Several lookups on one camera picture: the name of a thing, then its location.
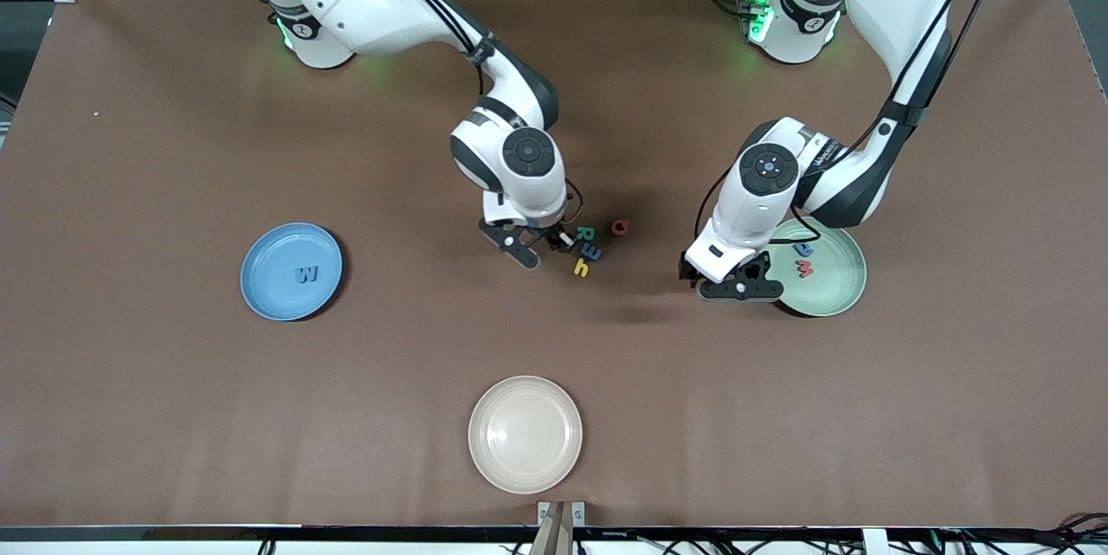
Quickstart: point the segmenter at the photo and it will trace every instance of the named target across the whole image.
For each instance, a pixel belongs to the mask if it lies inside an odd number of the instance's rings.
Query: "blue plate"
[[[304,319],[330,301],[342,278],[342,251],[316,224],[285,224],[247,251],[239,276],[246,304],[266,319]]]

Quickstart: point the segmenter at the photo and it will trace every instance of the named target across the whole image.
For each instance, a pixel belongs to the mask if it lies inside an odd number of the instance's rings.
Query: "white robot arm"
[[[683,256],[681,278],[706,278],[700,295],[708,298],[780,296],[779,285],[766,286],[763,250],[793,205],[831,228],[856,226],[872,215],[951,53],[950,0],[767,1],[749,38],[786,62],[814,58],[845,2],[851,22],[885,63],[893,90],[858,152],[792,117],[767,122],[747,137],[708,224]]]
[[[524,267],[538,266],[530,228],[554,248],[571,248],[561,227],[565,164],[546,129],[557,121],[554,85],[451,0],[265,0],[300,61],[332,69],[353,54],[399,53],[445,42],[493,81],[451,133],[455,164],[483,191],[479,228]]]

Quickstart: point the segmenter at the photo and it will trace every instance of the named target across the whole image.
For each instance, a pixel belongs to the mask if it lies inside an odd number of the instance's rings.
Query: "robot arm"
[[[807,10],[821,2],[807,1]],[[763,39],[756,43],[771,54],[801,51],[792,59],[806,61],[804,55],[814,55],[830,39],[825,30],[833,25],[814,22],[811,11],[790,9],[792,2],[769,0],[771,19],[762,20]],[[741,282],[737,268],[760,258],[791,205],[831,228],[858,226],[878,207],[893,162],[922,122],[948,58],[948,0],[845,2],[851,22],[885,63],[894,84],[865,147],[853,152],[792,117],[756,129],[731,165],[707,226],[684,256],[687,278]]]
[[[546,233],[562,248],[565,165],[546,129],[557,121],[554,85],[451,0],[266,0],[286,45],[308,65],[331,69],[353,54],[387,55],[445,42],[491,78],[493,89],[451,133],[455,164],[483,191],[482,230],[521,226]],[[531,248],[504,246],[526,267]]]

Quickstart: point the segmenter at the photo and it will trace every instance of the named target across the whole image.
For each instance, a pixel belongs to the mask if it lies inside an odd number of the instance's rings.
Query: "brown table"
[[[855,228],[834,319],[712,306],[675,278],[707,185],[759,122],[851,141],[889,79],[850,25],[788,66],[708,0],[458,0],[557,84],[586,279],[475,230],[443,45],[305,69],[255,0],[60,6],[0,153],[0,523],[1053,526],[1108,507],[1108,110],[1066,0],[986,0]],[[965,11],[968,0],[960,0]],[[263,232],[331,228],[335,306],[267,322]],[[480,394],[578,402],[570,477],[473,467]]]

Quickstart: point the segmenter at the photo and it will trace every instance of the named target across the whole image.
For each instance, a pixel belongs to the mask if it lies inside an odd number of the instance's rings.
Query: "plate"
[[[285,224],[247,251],[239,287],[247,306],[273,321],[304,319],[321,309],[342,279],[342,251],[316,224]]]
[[[809,243],[812,255],[804,258],[788,244],[770,246],[766,276],[782,284],[781,304],[790,309],[810,317],[839,315],[858,304],[865,290],[865,256],[847,230],[827,228],[811,216],[804,220],[820,233],[819,239]],[[773,239],[806,239],[811,235],[803,224],[792,219],[777,227]],[[811,263],[807,278],[801,278],[797,261]]]
[[[581,455],[581,413],[561,387],[533,374],[488,389],[470,418],[470,455],[489,483],[512,494],[557,485]]]

